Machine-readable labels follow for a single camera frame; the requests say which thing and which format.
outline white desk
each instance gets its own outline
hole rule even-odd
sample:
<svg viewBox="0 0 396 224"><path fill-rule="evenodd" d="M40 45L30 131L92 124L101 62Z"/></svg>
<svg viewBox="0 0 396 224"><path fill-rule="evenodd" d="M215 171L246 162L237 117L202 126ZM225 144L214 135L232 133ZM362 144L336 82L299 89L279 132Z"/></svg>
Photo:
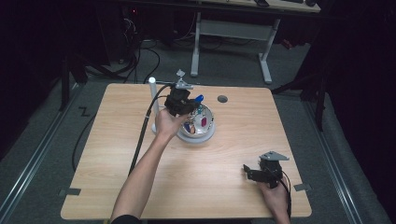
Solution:
<svg viewBox="0 0 396 224"><path fill-rule="evenodd" d="M253 0L201 0L204 3L221 3L228 5L238 5L245 7L257 7L256 2ZM318 5L309 7L306 4L291 3L280 0L267 0L270 5L268 8L274 10L293 10L302 12L315 12L319 13L320 8ZM262 53L259 54L259 62L262 67L262 75L264 82L267 84L272 83L271 74L268 69L267 57L270 52L271 46L274 42L276 36L276 31L280 19L276 19L272 26L263 26L255 24L246 24L238 22L229 21L212 21L212 20L202 20L201 13L197 13L196 29L195 29L195 46L192 54L191 62L191 76L198 76L199 69L199 42L200 35L218 35L225 37L243 38L243 39L254 39L266 41L265 48Z"/></svg>

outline hand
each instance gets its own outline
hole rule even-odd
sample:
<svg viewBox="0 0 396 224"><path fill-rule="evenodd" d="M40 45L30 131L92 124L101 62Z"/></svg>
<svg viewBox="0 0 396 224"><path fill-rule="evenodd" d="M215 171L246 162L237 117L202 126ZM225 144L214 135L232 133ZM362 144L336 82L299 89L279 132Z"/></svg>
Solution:
<svg viewBox="0 0 396 224"><path fill-rule="evenodd" d="M167 108L161 110L155 118L157 135L167 139L173 138L180 128L181 123L187 119L188 114L174 117Z"/></svg>
<svg viewBox="0 0 396 224"><path fill-rule="evenodd" d="M287 186L286 178L282 178L283 183ZM276 223L290 223L288 215L288 193L282 184L278 184L275 188L270 189L268 184L257 182L268 209L273 214Z"/></svg>

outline forearm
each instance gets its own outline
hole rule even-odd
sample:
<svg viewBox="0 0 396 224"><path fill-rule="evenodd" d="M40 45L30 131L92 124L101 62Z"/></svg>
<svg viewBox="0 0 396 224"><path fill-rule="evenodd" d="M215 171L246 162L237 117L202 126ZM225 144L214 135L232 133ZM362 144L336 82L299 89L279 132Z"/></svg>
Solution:
<svg viewBox="0 0 396 224"><path fill-rule="evenodd" d="M290 224L290 219L287 212L273 212L276 224Z"/></svg>
<svg viewBox="0 0 396 224"><path fill-rule="evenodd" d="M122 186L111 220L121 215L132 215L140 218L149 200L161 155L170 139L166 136L155 136L147 152Z"/></svg>

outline cable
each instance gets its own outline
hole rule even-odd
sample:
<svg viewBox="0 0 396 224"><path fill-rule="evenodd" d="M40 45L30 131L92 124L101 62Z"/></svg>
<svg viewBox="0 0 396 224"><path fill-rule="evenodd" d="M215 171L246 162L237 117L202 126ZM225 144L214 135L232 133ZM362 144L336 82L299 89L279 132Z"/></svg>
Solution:
<svg viewBox="0 0 396 224"><path fill-rule="evenodd" d="M93 72L92 70L86 68L85 70L86 70L88 73L90 73L90 74L97 75L97 76L102 76L102 75L104 75L104 76L111 77L111 78L115 78L115 79L125 79L125 77L121 77L121 76L119 76L119 74L124 73L124 72L127 72L127 71L130 70L130 69L134 69L134 67L137 65L137 62L135 61L134 50L135 50L135 49L138 49L138 46L137 46L137 45L140 45L140 44L141 44L140 39L142 39L143 34L144 34L143 31L138 32L138 33L135 35L134 42L133 42L133 43L131 44L131 46L129 47L128 54L131 55L131 56L127 55L127 57L130 57L131 59L130 59L130 62L128 63L128 65L125 66L125 67L123 67L123 68L121 68L121 69L118 70L118 71L115 71L115 72L112 72L112 71L110 71L110 70L104 68L104 67L101 66L101 65L97 65L97 64L95 64L95 63L90 62L88 59L86 59L86 58L83 57L82 55L76 54L76 56L77 56L80 60L82 60L85 64L90 65L92 68L94 68L95 70L97 70L97 71L100 72L100 73L95 73L95 72Z"/></svg>
<svg viewBox="0 0 396 224"><path fill-rule="evenodd" d="M157 55L157 57L158 57L158 62L157 62L157 65L154 67L154 69L153 69L150 73L148 73L148 74L146 75L145 79L143 80L143 84L146 84L146 82L149 80L149 76L150 76L152 73L154 73L154 71L157 70L158 66L160 65L160 55L159 55L157 52L155 52L154 50L152 50L152 49L147 49L147 50L149 50L149 51L151 51L151 52L153 52L153 53L155 53L155 54Z"/></svg>
<svg viewBox="0 0 396 224"><path fill-rule="evenodd" d="M265 169L267 169L270 174L277 180L280 182L280 184L282 184L282 186L285 188L286 192L288 193L288 216L289 219L291 219L291 183L290 183L290 179L288 177L288 175L286 175L285 172L282 171L282 173L286 176L286 178L288 179L289 182L289 187L286 186L286 184L283 182L283 180L281 178L277 178L277 176L274 174L274 172L272 170L270 170L268 167L265 166Z"/></svg>
<svg viewBox="0 0 396 224"><path fill-rule="evenodd" d="M93 119L96 117L96 114L94 114L91 119L88 121L88 123L85 125L84 129L81 131L81 133L79 134L78 140L75 144L75 147L73 149L73 154L72 154L72 167L73 167L73 171L75 172L77 170L77 166L75 163L75 157L76 157L76 151L77 151L77 146L79 141L81 140L82 135L85 133L85 130L88 128L88 126L90 125L90 123L93 121Z"/></svg>
<svg viewBox="0 0 396 224"><path fill-rule="evenodd" d="M140 62L142 44L143 43L140 43L139 49L138 49L138 56L137 56L138 63ZM134 69L134 84L137 84L137 67Z"/></svg>
<svg viewBox="0 0 396 224"><path fill-rule="evenodd" d="M142 130L140 132L139 141L137 142L136 151L134 152L134 159L132 160L131 168L129 169L129 174L132 172L132 170L134 169L134 166L136 165L137 157L139 156L140 148L142 147L143 139L145 137L145 132L146 132L146 129L148 127L149 115L151 114L151 108L154 105L154 102L159 98L158 96L160 95L160 93L166 87L170 87L172 85L174 85L174 84L165 84L164 86L162 86L158 90L157 94L155 94L154 98L151 101L151 104L148 107L148 112L146 113L145 120L143 121Z"/></svg>
<svg viewBox="0 0 396 224"><path fill-rule="evenodd" d="M187 38L185 38L185 39L183 39L183 40L178 40L178 41L187 41L188 39ZM189 47L189 46L192 46L192 45L194 45L195 44L195 42L192 40L192 41L189 41L188 43L189 44L180 44L180 43L177 43L176 41L174 42L176 45L178 45L178 46L181 46L181 47Z"/></svg>
<svg viewBox="0 0 396 224"><path fill-rule="evenodd" d="M134 33L135 33L135 32L136 32L136 26L134 25L134 22L131 21L131 20L129 20L129 19L126 19L126 18L124 18L124 20L125 20L125 21L128 21L128 23L129 23L129 26L128 26L128 28L126 29L125 33L129 30L129 28L131 28L131 26L134 27Z"/></svg>
<svg viewBox="0 0 396 224"><path fill-rule="evenodd" d="M194 35L190 35L190 36L187 36L187 35L189 35L189 34L191 33L192 27L193 27L194 24L195 24L195 18L196 18L196 16L197 16L197 13L195 12L195 13L194 13L194 17L192 18L192 22L191 22L191 26L190 26L189 31L188 31L183 37L181 37L181 38L179 38L179 39L175 39L174 41L184 40L184 39L188 39L188 38L191 38L191 37L194 36Z"/></svg>
<svg viewBox="0 0 396 224"><path fill-rule="evenodd" d="M126 83L126 81L128 81L128 78L132 74L133 71L136 72L136 67L137 67L137 64L139 63L139 61L136 59L136 56L134 56L134 61L135 61L134 67L131 69L131 71L128 73L128 75L126 76L126 78L123 80L122 83Z"/></svg>
<svg viewBox="0 0 396 224"><path fill-rule="evenodd" d="M211 39L218 40L217 37L213 37L213 36L208 37L206 40L211 40ZM206 47L203 46L203 44L204 44L204 43L201 43L201 42L200 42L200 44L199 44L199 46L200 46L201 49L209 49L209 50L218 49L218 48L221 47L222 44L223 44L223 38L221 37L221 38L219 39L219 44L218 44L217 46L215 46L214 48L206 48Z"/></svg>
<svg viewBox="0 0 396 224"><path fill-rule="evenodd" d="M233 44L233 45L237 45L237 46L245 46L250 44L251 42L258 42L258 40L254 40L254 39L249 39L248 41L246 41L245 43L237 43L237 42L233 42L230 40L227 40L227 38L224 38L223 41L225 43L229 43L229 44Z"/></svg>

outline human arm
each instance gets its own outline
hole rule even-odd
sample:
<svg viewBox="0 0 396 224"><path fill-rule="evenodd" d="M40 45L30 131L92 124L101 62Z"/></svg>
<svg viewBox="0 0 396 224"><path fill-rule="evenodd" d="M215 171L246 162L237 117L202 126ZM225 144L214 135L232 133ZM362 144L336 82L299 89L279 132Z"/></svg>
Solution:
<svg viewBox="0 0 396 224"><path fill-rule="evenodd" d="M149 200L161 155L186 117L187 115L175 118L167 109L158 113L155 119L157 133L154 140L122 186L113 208L111 221L122 215L141 217Z"/></svg>
<svg viewBox="0 0 396 224"><path fill-rule="evenodd" d="M286 183L286 178L283 177L282 181ZM266 183L257 182L265 203L271 211L276 224L290 224L288 215L288 193L282 184L278 184L275 188L270 189Z"/></svg>

